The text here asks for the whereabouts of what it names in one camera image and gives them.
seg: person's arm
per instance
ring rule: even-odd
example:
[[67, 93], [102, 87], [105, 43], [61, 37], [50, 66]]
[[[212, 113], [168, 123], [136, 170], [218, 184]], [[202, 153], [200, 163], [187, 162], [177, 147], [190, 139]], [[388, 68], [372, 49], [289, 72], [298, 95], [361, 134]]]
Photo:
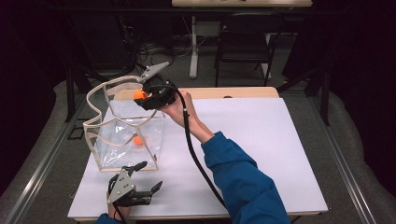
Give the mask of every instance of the person's arm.
[[[107, 206], [108, 214], [103, 213], [99, 218], [94, 222], [95, 224], [120, 224], [122, 223], [122, 218], [120, 214], [116, 211], [116, 208], [111, 203]], [[129, 207], [121, 207], [119, 206], [119, 210], [122, 216], [126, 219], [131, 213], [132, 208]]]
[[[206, 166], [213, 172], [233, 223], [290, 223], [274, 181], [263, 174], [256, 162], [222, 133], [213, 134], [199, 119], [191, 95], [182, 92], [189, 113], [191, 134], [201, 143]], [[183, 108], [177, 100], [163, 107], [184, 127]]]

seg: wrist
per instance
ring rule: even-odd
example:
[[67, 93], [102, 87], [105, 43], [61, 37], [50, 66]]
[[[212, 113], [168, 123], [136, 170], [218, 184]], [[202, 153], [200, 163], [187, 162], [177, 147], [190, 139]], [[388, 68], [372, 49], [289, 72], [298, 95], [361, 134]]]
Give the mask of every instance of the wrist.
[[202, 144], [207, 142], [209, 139], [211, 139], [214, 136], [212, 131], [210, 131], [206, 127], [206, 125], [204, 125], [199, 120], [196, 120], [195, 122], [191, 123], [190, 133], [194, 135], [198, 139], [198, 141], [200, 141]]
[[122, 223], [122, 219], [119, 216], [119, 213], [117, 213], [117, 212], [115, 214], [109, 214], [109, 217], [111, 217], [111, 218], [115, 219], [116, 221]]

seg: table leg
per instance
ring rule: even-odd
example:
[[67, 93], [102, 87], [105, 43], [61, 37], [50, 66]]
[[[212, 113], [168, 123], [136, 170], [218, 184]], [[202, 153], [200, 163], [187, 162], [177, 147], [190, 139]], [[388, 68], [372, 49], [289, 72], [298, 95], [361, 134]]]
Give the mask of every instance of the table leg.
[[197, 48], [197, 23], [195, 16], [192, 16], [191, 22], [191, 67], [190, 67], [190, 78], [197, 78], [197, 66], [198, 66], [198, 48]]

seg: chair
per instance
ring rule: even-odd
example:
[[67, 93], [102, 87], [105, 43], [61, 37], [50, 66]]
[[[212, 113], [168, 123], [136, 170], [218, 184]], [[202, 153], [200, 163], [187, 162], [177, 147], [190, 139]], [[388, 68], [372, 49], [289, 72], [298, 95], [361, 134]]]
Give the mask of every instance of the chair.
[[[285, 21], [276, 14], [234, 13], [219, 25], [219, 43], [215, 59], [216, 84], [219, 85], [219, 63], [267, 63], [263, 86], [268, 75], [276, 48], [276, 40], [285, 27]], [[274, 34], [275, 38], [266, 35]]]

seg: white tabletop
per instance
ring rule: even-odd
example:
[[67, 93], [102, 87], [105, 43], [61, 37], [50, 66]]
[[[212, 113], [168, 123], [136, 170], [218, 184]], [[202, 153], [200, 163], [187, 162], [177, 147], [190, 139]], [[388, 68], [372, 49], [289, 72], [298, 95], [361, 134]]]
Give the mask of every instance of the white tabletop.
[[[281, 98], [194, 100], [200, 119], [213, 131], [223, 131], [272, 177], [289, 215], [312, 215], [328, 210], [318, 182], [304, 153], [290, 114]], [[151, 205], [133, 208], [133, 219], [227, 217], [227, 211], [196, 168], [188, 151], [184, 130], [165, 118], [159, 171], [132, 175], [138, 190], [162, 188]], [[199, 142], [192, 143], [201, 164]], [[68, 216], [95, 219], [107, 212], [106, 190], [115, 173], [100, 173], [91, 156]]]
[[174, 7], [311, 7], [311, 0], [172, 0]]

